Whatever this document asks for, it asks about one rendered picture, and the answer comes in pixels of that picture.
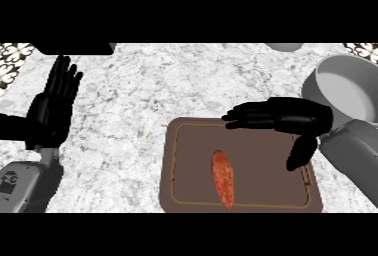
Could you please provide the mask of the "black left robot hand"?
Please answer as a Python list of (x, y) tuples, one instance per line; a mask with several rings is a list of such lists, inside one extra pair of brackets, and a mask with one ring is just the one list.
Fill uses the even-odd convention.
[(29, 105), (25, 117), (0, 113), (0, 140), (23, 141), (25, 149), (57, 148), (66, 141), (72, 105), (82, 73), (68, 56), (56, 58), (44, 91)]

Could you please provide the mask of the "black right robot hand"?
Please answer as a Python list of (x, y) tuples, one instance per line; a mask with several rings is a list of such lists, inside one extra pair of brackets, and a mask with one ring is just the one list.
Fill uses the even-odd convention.
[(317, 137), (332, 128), (329, 106), (294, 97), (270, 97), (245, 102), (221, 116), (227, 129), (273, 129), (298, 136), (286, 159), (286, 170), (305, 166), (317, 149)]

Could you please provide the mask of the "grey pot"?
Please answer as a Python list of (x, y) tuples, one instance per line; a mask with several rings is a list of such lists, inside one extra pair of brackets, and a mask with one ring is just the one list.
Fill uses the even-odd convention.
[(378, 127), (378, 64), (353, 55), (328, 56), (302, 83), (301, 97), (332, 108), (332, 128), (353, 119)]

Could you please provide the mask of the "brown tray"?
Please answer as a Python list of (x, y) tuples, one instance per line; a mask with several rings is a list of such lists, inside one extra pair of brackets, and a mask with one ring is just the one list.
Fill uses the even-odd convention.
[[(174, 119), (167, 127), (159, 204), (170, 213), (319, 213), (313, 168), (286, 170), (297, 137), (274, 130), (224, 128), (217, 118)], [(211, 173), (220, 150), (235, 173), (235, 203), (221, 204)]]

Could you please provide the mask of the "orange sweet potato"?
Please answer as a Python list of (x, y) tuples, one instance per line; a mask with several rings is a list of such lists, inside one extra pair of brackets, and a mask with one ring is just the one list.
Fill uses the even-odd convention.
[(221, 150), (215, 150), (211, 158), (211, 173), (215, 192), (227, 210), (233, 207), (233, 167)]

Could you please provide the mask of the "black appliance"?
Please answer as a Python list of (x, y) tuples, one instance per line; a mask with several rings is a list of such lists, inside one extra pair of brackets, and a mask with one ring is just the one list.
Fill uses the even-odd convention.
[(112, 55), (115, 43), (34, 43), (44, 55)]

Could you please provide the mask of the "grey round object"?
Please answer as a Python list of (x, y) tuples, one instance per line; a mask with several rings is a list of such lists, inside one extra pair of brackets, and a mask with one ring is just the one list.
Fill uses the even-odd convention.
[(279, 52), (294, 52), (302, 47), (302, 44), (301, 43), (267, 43), (267, 46)]

